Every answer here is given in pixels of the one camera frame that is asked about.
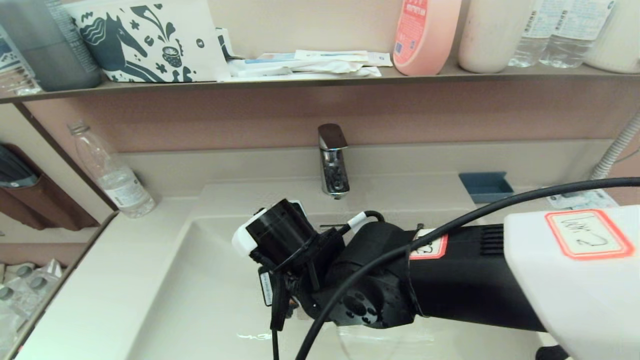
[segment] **red-bordered label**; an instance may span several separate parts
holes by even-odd
[[[424,235],[427,235],[433,230],[420,230],[415,238],[420,238]],[[427,244],[423,247],[419,247],[418,249],[411,252],[409,255],[409,260],[425,260],[425,259],[440,259],[447,252],[447,241],[449,240],[449,235],[445,235],[437,240],[433,240],[430,244]]]
[[[626,258],[635,248],[607,214],[599,209],[545,215],[564,255],[576,260]]]

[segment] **faucet handle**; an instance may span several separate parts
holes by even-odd
[[[349,145],[338,124],[324,124],[318,127],[318,142],[324,151],[341,150]]]

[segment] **pink wall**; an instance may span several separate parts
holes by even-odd
[[[549,79],[167,91],[27,107],[75,156],[65,124],[77,119],[122,152],[312,146],[325,122],[352,145],[589,139],[614,138],[639,99],[640,81]],[[620,174],[640,176],[640,156],[623,165]]]

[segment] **paper box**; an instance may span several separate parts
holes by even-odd
[[[207,0],[87,0],[65,8],[112,81],[230,78]]]

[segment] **bottle cap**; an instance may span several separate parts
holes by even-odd
[[[73,124],[67,124],[67,127],[69,128],[69,131],[71,132],[71,135],[79,135],[82,133],[87,132],[89,129],[91,129],[91,127],[87,124],[84,123],[84,121],[80,120],[77,121]]]
[[[0,288],[0,300],[9,300],[12,296],[13,289],[7,288],[6,286],[2,286],[2,288]]]
[[[45,285],[47,285],[47,281],[43,277],[40,277],[40,276],[38,276],[35,279],[31,280],[31,282],[29,283],[29,287],[34,289],[34,290],[40,290],[40,289],[44,288]]]
[[[31,275],[32,272],[33,272],[32,268],[24,265],[20,267],[18,271],[15,272],[15,274],[24,279],[26,277],[29,277],[29,275]]]

